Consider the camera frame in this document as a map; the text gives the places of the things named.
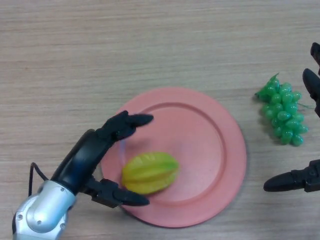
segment yellow star fruit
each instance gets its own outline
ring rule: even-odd
[[[170,186],[178,171],[179,163],[170,154],[143,153],[130,160],[122,169],[122,185],[137,194],[152,194]]]

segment grape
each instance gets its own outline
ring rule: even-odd
[[[300,126],[300,123],[295,119],[288,120],[285,125],[290,129],[297,129]]]
[[[309,130],[309,129],[308,129],[308,127],[307,127],[306,125],[300,124],[300,125],[298,126],[296,132],[297,132],[298,134],[305,134],[305,133],[308,132],[308,130]]]
[[[290,84],[289,85],[288,84],[284,83],[283,85],[280,86],[279,93],[281,95],[284,94],[284,93],[291,93],[292,87],[291,87]]]
[[[282,94],[282,102],[284,104],[291,103],[293,99],[294,99],[294,96],[291,92],[285,92]]]
[[[282,84],[282,87],[288,89],[290,93],[292,92],[292,86],[290,83],[285,82],[284,84]]]
[[[265,89],[266,94],[270,97],[277,93],[276,88],[273,85],[267,85]]]
[[[275,117],[271,120],[271,125],[275,128],[280,127],[281,121]]]
[[[281,103],[276,103],[275,105],[272,106],[272,110],[278,114],[280,111],[282,111],[284,107],[282,106]]]
[[[273,104],[280,104],[281,100],[282,100],[282,98],[281,98],[281,95],[279,93],[276,93],[271,97],[271,102]]]
[[[293,115],[298,111],[298,106],[295,103],[288,103],[284,106],[284,110]]]
[[[265,116],[266,116],[266,118],[267,119],[269,119],[269,120],[271,120],[273,117],[274,117],[274,111],[272,111],[272,110],[267,110],[266,112],[265,112]]]
[[[263,105],[262,112],[265,113],[268,110],[271,110],[271,105],[270,104]]]
[[[292,129],[288,128],[288,127],[284,127],[282,129],[282,136],[281,136],[281,142],[283,144],[288,144],[291,142],[291,139],[294,135],[294,132],[292,131]]]
[[[303,137],[302,136],[300,136],[300,135],[293,135],[293,137],[292,137],[292,144],[294,145],[294,146],[300,146],[301,144],[303,144],[304,143],[304,139],[303,139]]]
[[[282,127],[276,127],[273,132],[276,137],[280,138],[282,136]]]
[[[265,103],[268,103],[270,101],[270,96],[268,94],[266,94],[265,91],[257,92],[255,95],[258,97],[258,99],[260,99],[261,101],[263,101]]]
[[[266,103],[261,111],[270,120],[273,134],[283,144],[300,146],[304,142],[301,134],[308,132],[308,127],[302,124],[304,115],[298,113],[298,101],[302,95],[299,91],[292,92],[288,82],[280,85],[277,75],[272,76],[255,95]]]
[[[292,116],[294,119],[298,120],[300,123],[302,123],[305,119],[305,116],[301,113],[296,113]]]
[[[286,111],[280,111],[278,114],[277,114],[277,118],[280,120],[280,121],[286,121],[288,120],[289,118],[291,117],[291,114],[286,112]]]
[[[294,91],[292,93],[292,95],[293,95],[293,101],[294,102],[298,102],[302,97],[302,95],[301,95],[301,93],[299,91]]]

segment grape stem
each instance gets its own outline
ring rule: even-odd
[[[313,106],[308,106],[308,105],[304,105],[304,104],[301,104],[301,103],[297,103],[299,106],[302,106],[302,107],[304,107],[304,108],[306,108],[306,109],[314,109],[314,107]]]

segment plastic fruit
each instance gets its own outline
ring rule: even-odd
[[[122,185],[137,194],[152,194],[170,186],[179,163],[165,152],[149,152],[134,157],[122,169]]]
[[[302,95],[299,91],[292,92],[292,86],[288,82],[280,85],[277,76],[278,73],[272,76],[255,95],[265,102],[262,112],[270,121],[273,134],[280,142],[300,146],[304,142],[301,134],[309,130],[303,124],[304,115],[298,112],[298,101]]]

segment black robotic finger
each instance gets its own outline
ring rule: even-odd
[[[149,114],[134,114],[129,115],[125,122],[133,128],[142,127],[149,124],[154,119],[154,116]]]

